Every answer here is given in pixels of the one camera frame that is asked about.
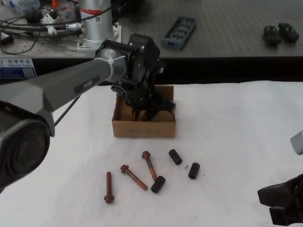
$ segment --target silver cylinder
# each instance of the silver cylinder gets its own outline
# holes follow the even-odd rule
[[[81,18],[96,15],[110,7],[110,0],[80,0]],[[82,22],[84,35],[83,40],[91,44],[101,44],[104,40],[115,40],[117,31],[114,31],[112,11],[109,10],[101,16]]]

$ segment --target cardboard box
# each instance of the cardboard box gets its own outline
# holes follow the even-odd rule
[[[167,100],[174,100],[173,85],[156,85],[155,87]],[[115,137],[174,138],[176,134],[176,117],[167,111],[159,113],[150,122],[132,121],[132,108],[119,95],[112,119]]]

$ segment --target bolt head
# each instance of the bolt head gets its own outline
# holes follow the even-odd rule
[[[106,203],[112,203],[114,201],[115,197],[113,195],[106,195],[104,196],[104,200]]]
[[[148,152],[148,151],[145,151],[145,152],[143,152],[142,153],[142,158],[148,158],[148,157],[150,157],[151,156],[151,154],[150,154],[150,152]]]
[[[121,172],[122,173],[125,173],[125,171],[128,169],[128,166],[127,165],[123,165],[123,166],[121,166]]]

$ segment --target black cable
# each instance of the black cable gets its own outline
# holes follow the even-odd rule
[[[81,19],[81,21],[85,21],[85,20],[89,20],[89,19],[92,19],[92,18],[95,18],[95,17],[98,17],[98,16],[101,16],[102,14],[106,13],[107,11],[111,10],[114,6],[116,6],[116,4],[108,7],[107,9],[105,9],[104,11],[96,14],[96,15],[93,15],[91,17],[86,17],[86,18],[83,18]],[[66,25],[66,24],[73,24],[73,23],[77,23],[77,21],[71,21],[71,22],[62,22],[62,23],[56,23],[56,24],[43,24],[43,26],[57,26],[57,25]],[[28,26],[28,24],[13,24],[11,23],[10,25],[14,25],[14,26]]]
[[[24,38],[37,38],[36,35],[34,35],[31,32],[11,32],[11,31],[5,31],[6,34],[8,35],[16,35],[16,36],[20,36],[20,37],[24,37]],[[58,34],[58,35],[40,35],[38,36],[39,39],[56,39],[56,38],[61,38],[61,37],[67,37],[67,36],[72,36],[72,35],[78,35],[78,32],[74,32],[74,33],[67,33],[67,34]]]
[[[81,96],[78,96],[77,98],[75,98],[73,100],[73,102],[66,108],[66,110],[61,114],[61,116],[56,120],[55,122],[55,126],[57,126],[57,124],[59,124],[59,122],[62,120],[62,118],[69,112],[69,110],[75,105],[75,103],[78,101],[78,99]]]
[[[25,18],[25,16],[22,16],[22,17],[20,17],[20,16],[19,16],[19,17],[12,17],[12,18],[9,18],[9,19],[7,19],[7,20],[13,20],[13,19],[19,19],[19,18],[20,18],[20,19],[23,19],[23,18]]]
[[[24,18],[24,17],[21,17],[21,18],[18,18],[18,19],[16,19],[16,20],[13,20],[12,23],[13,23],[13,22],[16,22],[16,21],[18,21],[18,20],[21,20],[21,19],[23,19],[23,18]],[[7,27],[10,25],[10,22],[8,22],[9,20],[11,20],[11,19],[7,19],[7,20],[6,20],[7,25],[6,25],[4,28],[1,29],[1,31],[0,31],[0,37],[1,37],[1,35],[2,35],[3,31],[4,31],[4,29],[7,28]],[[3,50],[2,44],[1,44],[1,42],[0,42],[0,49],[1,49],[1,51],[2,51],[3,53],[6,53],[6,54],[21,54],[21,53],[26,53],[26,52],[30,51],[30,50],[34,47],[34,45],[37,43],[37,41],[38,41],[38,39],[39,39],[39,36],[40,36],[40,34],[41,34],[41,31],[42,31],[42,27],[43,27],[43,26],[41,25],[41,26],[40,26],[40,31],[39,31],[38,36],[36,37],[36,39],[35,39],[33,45],[32,45],[28,50],[22,51],[22,52],[17,52],[17,53],[15,53],[15,52],[7,52],[7,51]]]
[[[8,26],[5,27],[6,29],[11,29],[11,30],[18,30],[18,31],[29,31],[29,32],[39,32],[40,29],[35,28],[35,27],[18,27],[18,26]]]

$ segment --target black rubber tube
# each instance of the black rubber tube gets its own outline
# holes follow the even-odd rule
[[[180,165],[182,163],[182,159],[175,149],[170,150],[169,156],[171,157],[171,159],[174,161],[176,165]]]
[[[190,168],[190,171],[189,171],[189,174],[188,174],[188,177],[190,179],[196,179],[197,178],[197,175],[198,175],[198,172],[199,172],[199,169],[200,169],[200,164],[197,163],[197,162],[194,162]]]
[[[151,191],[153,193],[158,193],[162,186],[164,185],[165,183],[165,178],[163,176],[158,176],[157,180],[155,181],[155,183],[153,183],[152,187],[151,187]]]

